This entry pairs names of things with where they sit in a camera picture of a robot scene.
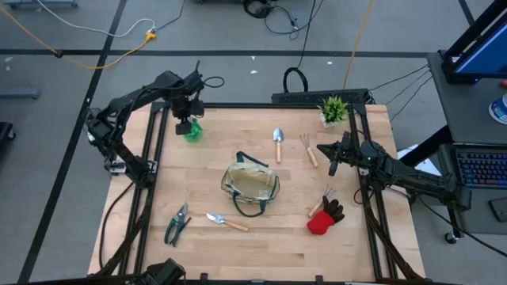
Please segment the white blue wipes tub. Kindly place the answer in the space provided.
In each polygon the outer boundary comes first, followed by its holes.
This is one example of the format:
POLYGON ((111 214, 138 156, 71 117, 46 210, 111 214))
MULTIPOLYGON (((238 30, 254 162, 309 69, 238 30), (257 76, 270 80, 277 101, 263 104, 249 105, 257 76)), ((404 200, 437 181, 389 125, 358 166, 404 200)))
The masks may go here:
POLYGON ((493 101, 488 112, 495 121, 507 125, 507 93, 493 101))

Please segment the black floor object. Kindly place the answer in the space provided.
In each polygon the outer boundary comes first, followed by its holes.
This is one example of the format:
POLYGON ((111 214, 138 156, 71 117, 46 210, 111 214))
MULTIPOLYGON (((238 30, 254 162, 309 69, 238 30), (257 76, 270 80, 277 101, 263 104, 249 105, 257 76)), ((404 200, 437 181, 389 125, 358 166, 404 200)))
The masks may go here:
POLYGON ((13 125, 7 122, 0 122, 0 142, 13 140, 15 138, 16 134, 13 130, 13 125))

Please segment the beige green gardening bag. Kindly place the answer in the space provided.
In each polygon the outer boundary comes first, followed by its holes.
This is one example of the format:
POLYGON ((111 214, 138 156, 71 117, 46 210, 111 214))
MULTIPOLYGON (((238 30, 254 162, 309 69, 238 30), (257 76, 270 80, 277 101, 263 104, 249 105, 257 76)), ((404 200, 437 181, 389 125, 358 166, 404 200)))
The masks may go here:
POLYGON ((239 151, 236 160, 223 174, 221 189, 233 201, 236 210, 247 218, 265 213, 266 206, 274 201, 280 191, 280 178, 268 164, 239 151), (257 204, 259 212, 247 214, 239 204, 257 204))

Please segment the green spray bottle white nozzle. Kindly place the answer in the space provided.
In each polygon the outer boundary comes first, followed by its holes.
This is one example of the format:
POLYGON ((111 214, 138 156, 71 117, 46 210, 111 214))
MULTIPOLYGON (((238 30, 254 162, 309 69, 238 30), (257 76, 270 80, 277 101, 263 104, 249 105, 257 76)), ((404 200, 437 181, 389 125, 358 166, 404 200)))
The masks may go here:
POLYGON ((191 119, 191 129, 190 132, 184 135, 184 138, 187 142, 196 143, 202 138, 203 129, 200 126, 198 119, 196 117, 192 117, 191 119))

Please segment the hand rake wooden handle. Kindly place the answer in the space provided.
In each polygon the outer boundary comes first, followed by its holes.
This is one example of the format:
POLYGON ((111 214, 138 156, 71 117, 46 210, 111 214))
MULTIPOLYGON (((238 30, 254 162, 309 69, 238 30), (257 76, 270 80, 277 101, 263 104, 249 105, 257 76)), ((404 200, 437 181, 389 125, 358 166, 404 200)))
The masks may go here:
POLYGON ((309 134, 302 134, 299 136, 299 138, 307 151, 307 154, 311 160, 312 165, 315 168, 318 168, 318 161, 314 155, 313 150, 310 147, 310 135, 309 134))
POLYGON ((323 205, 323 198, 324 197, 326 197, 327 199, 329 199, 329 198, 332 197, 332 195, 335 192, 336 191, 332 187, 330 187, 329 185, 327 185, 326 189, 324 191, 324 194, 317 200, 317 202, 315 203, 315 205, 307 213, 308 217, 312 218, 314 216, 314 214, 320 209, 320 207, 323 205))

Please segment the black power strip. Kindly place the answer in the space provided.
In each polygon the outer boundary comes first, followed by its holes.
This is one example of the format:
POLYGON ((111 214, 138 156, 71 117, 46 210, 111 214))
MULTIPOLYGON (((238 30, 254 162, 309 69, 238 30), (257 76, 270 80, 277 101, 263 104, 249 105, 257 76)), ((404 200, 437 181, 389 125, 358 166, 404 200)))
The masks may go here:
POLYGON ((333 89, 313 92, 274 93, 271 96, 275 104, 320 105, 330 97, 341 99, 348 104, 374 104, 375 101, 367 89, 333 89))

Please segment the green pruning shears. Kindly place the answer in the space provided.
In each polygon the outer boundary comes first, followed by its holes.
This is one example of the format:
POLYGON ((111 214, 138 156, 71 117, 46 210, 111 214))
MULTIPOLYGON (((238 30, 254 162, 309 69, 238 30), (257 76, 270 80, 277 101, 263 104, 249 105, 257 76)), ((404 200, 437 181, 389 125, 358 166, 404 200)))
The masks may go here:
POLYGON ((186 218, 188 213, 188 204, 184 203, 178 212, 172 217, 169 225, 166 228, 164 243, 175 247, 177 245, 178 238, 186 227, 191 218, 186 218))

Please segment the narrow trowel wooden handle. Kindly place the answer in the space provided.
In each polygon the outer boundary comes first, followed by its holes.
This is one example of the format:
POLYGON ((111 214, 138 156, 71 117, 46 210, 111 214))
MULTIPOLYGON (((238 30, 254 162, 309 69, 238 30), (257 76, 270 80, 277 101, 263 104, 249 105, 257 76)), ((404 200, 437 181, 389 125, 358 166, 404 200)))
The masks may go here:
POLYGON ((247 226, 226 220, 222 215, 218 215, 218 214, 214 214, 214 213, 207 213, 206 216, 210 221, 217 223, 217 224, 224 224, 226 226, 229 226, 229 227, 234 228, 236 230, 241 230, 243 232, 248 232, 250 230, 247 226))

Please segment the red black gardening glove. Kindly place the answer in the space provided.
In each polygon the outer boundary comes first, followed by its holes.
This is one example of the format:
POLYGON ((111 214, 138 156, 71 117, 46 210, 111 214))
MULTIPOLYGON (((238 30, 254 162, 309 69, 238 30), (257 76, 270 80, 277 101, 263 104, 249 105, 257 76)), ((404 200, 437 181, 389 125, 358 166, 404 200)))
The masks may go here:
POLYGON ((322 197, 322 209, 317 211, 307 223, 307 229, 313 235, 323 235, 327 230, 345 218, 344 207, 338 199, 322 197))

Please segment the grey table base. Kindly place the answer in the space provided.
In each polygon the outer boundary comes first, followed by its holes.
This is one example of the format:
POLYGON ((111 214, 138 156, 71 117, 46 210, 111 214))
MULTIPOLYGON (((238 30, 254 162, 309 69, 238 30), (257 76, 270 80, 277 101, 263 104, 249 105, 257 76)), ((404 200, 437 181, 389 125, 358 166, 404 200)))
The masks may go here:
POLYGON ((69 5, 74 8, 78 7, 77 0, 0 0, 0 3, 9 6, 12 10, 18 9, 20 6, 64 6, 69 5))

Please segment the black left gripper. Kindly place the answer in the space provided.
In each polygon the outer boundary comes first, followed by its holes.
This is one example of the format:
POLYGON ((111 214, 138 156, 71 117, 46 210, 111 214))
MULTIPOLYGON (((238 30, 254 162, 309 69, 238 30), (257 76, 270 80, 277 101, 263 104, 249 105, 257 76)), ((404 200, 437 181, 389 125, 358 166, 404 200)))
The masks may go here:
MULTIPOLYGON (((173 116, 186 120, 190 116, 202 117, 204 115, 204 102, 195 95, 193 98, 187 96, 178 97, 171 101, 171 110, 173 116)), ((177 135, 187 135, 192 132, 193 124, 191 121, 178 123, 175 126, 177 135)))

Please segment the black computer monitor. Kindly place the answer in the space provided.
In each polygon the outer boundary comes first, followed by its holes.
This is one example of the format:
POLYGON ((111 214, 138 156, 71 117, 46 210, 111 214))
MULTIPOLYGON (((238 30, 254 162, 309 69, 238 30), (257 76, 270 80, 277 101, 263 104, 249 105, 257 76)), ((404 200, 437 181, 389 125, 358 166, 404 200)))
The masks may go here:
POLYGON ((494 0, 442 59, 450 84, 507 79, 507 0, 494 0))

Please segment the grey floor bar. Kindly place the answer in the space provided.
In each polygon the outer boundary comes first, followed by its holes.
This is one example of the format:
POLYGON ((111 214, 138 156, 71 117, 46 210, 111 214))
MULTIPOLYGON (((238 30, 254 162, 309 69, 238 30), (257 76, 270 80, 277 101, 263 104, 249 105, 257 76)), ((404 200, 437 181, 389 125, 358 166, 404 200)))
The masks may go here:
POLYGON ((40 97, 38 89, 31 88, 13 88, 13 89, 0 89, 0 99, 33 99, 36 100, 40 97))

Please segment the wide trowel wooden handle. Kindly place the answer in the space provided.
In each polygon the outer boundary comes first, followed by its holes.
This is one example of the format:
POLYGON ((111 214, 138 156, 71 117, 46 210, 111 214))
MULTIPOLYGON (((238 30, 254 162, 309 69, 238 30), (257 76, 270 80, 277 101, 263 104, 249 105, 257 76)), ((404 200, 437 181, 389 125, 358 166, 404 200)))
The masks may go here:
POLYGON ((273 141, 276 143, 276 162, 281 163, 282 160, 281 143, 284 141, 284 133, 279 127, 277 127, 273 131, 273 141))

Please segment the backlit black keyboard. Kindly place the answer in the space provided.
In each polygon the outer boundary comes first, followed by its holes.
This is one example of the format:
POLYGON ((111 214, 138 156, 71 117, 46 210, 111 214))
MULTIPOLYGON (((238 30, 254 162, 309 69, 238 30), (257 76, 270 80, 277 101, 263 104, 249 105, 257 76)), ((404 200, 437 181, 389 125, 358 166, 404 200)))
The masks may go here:
POLYGON ((476 188, 507 188, 507 150, 458 149, 457 173, 463 184, 476 188))

